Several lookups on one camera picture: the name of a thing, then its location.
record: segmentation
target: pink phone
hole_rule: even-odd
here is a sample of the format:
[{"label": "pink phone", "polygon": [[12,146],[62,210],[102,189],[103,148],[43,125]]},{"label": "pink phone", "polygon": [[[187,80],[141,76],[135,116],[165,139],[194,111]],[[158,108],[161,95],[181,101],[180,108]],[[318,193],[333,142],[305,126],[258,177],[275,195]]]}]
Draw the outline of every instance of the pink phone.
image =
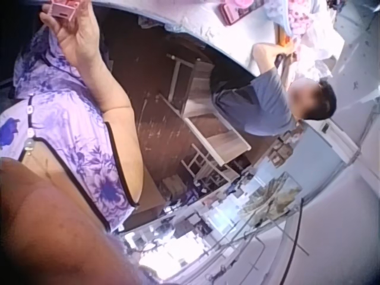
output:
[{"label": "pink phone", "polygon": [[219,8],[226,24],[231,26],[232,24],[247,16],[250,12],[255,11],[256,9],[263,6],[263,4],[264,0],[254,0],[254,3],[245,9],[231,4],[223,4],[220,5]]},{"label": "pink phone", "polygon": [[79,4],[79,0],[52,0],[49,14],[71,21]]}]

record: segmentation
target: black dress trim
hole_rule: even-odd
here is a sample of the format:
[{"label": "black dress trim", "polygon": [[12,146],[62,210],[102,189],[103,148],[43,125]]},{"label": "black dress trim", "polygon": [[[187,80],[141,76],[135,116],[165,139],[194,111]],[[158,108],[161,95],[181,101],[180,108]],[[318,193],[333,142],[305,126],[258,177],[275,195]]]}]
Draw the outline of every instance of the black dress trim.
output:
[{"label": "black dress trim", "polygon": [[139,205],[138,205],[138,203],[136,203],[133,200],[132,195],[131,195],[131,193],[129,191],[129,188],[128,188],[128,184],[126,183],[125,176],[123,174],[123,169],[121,167],[120,158],[119,158],[119,155],[118,155],[118,150],[116,149],[116,144],[115,144],[115,139],[113,137],[112,128],[111,128],[109,122],[104,122],[104,123],[106,124],[107,130],[108,130],[109,140],[111,142],[111,148],[112,148],[113,156],[115,158],[116,170],[118,171],[118,175],[119,175],[119,178],[120,178],[121,186],[123,187],[125,196],[126,196],[128,202],[129,202],[129,204],[132,207],[136,208]]},{"label": "black dress trim", "polygon": [[[33,98],[33,96],[29,97],[29,100],[28,100],[28,105],[29,106],[31,106],[32,98]],[[28,128],[32,128],[31,114],[28,114]],[[47,146],[47,148],[53,154],[53,156],[55,157],[55,159],[57,159],[58,163],[64,169],[64,171],[65,171],[66,175],[69,177],[70,181],[75,185],[75,187],[78,189],[78,191],[80,192],[80,194],[83,196],[83,198],[87,202],[88,206],[90,206],[91,210],[93,210],[94,214],[97,216],[97,218],[104,225],[104,228],[106,229],[106,231],[110,232],[111,228],[110,228],[109,222],[107,221],[107,219],[105,218],[105,216],[102,214],[102,212],[100,212],[100,210],[97,208],[96,204],[91,199],[91,197],[88,195],[88,193],[86,192],[86,190],[83,188],[82,184],[80,184],[80,182],[78,181],[78,179],[74,176],[74,174],[72,174],[71,170],[67,167],[66,163],[61,159],[61,157],[55,151],[55,149],[44,138],[39,138],[39,137],[34,136],[33,139],[35,141],[40,141],[40,142],[44,143]],[[21,152],[21,154],[20,154],[20,156],[19,156],[19,158],[18,158],[19,162],[23,161],[25,154],[26,154],[26,150],[23,149],[22,152]]]},{"label": "black dress trim", "polygon": [[47,148],[51,151],[51,153],[54,155],[55,159],[57,159],[58,163],[62,166],[64,171],[66,172],[67,176],[71,180],[71,182],[77,187],[79,190],[80,194],[82,194],[83,198],[87,202],[87,204],[90,206],[90,208],[93,210],[94,214],[98,217],[98,219],[101,221],[101,223],[104,225],[106,228],[107,232],[110,232],[110,224],[102,214],[102,212],[99,211],[99,209],[96,207],[94,201],[90,198],[86,190],[83,188],[82,184],[77,180],[77,178],[72,174],[71,170],[67,167],[66,163],[61,159],[59,154],[55,151],[55,149],[44,139],[44,138],[39,138],[35,137],[35,141],[40,141],[44,143]]}]

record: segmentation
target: gray t-shirt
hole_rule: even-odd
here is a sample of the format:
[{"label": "gray t-shirt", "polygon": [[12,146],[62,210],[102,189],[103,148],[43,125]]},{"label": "gray t-shirt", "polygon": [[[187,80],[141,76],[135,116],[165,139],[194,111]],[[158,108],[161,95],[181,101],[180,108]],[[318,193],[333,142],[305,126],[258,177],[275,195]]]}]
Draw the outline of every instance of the gray t-shirt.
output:
[{"label": "gray t-shirt", "polygon": [[253,135],[279,135],[296,127],[286,91],[273,68],[239,89],[213,94],[213,103],[236,129]]}]

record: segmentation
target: bright light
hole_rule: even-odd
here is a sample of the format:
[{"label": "bright light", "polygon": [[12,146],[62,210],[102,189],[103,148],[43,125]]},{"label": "bright light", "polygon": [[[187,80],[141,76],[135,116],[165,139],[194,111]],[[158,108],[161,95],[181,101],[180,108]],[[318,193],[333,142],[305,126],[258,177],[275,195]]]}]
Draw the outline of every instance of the bright light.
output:
[{"label": "bright light", "polygon": [[196,238],[192,232],[179,239],[172,238],[156,251],[144,254],[139,263],[152,268],[162,280],[166,280],[181,270],[181,259],[189,264],[201,256],[206,247]]},{"label": "bright light", "polygon": [[127,233],[124,238],[129,243],[131,248],[136,248],[136,243],[133,240],[133,237],[135,236],[135,233]]}]

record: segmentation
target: brown floor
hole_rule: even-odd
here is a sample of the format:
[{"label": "brown floor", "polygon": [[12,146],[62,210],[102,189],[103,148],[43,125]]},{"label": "brown floor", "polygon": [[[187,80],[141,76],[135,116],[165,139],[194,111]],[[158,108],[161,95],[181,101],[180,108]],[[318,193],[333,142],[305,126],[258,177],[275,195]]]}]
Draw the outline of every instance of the brown floor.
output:
[{"label": "brown floor", "polygon": [[[167,97],[174,69],[175,62],[166,54],[196,55],[168,39],[170,33],[162,27],[141,29],[137,16],[127,12],[110,10],[101,27],[114,60],[113,74],[131,98],[142,156],[152,178],[158,183],[184,173],[181,159],[190,154],[192,143],[200,144],[159,93]],[[185,69],[180,74],[188,76]],[[195,123],[202,125],[207,137],[220,132],[219,123],[209,116]]]}]

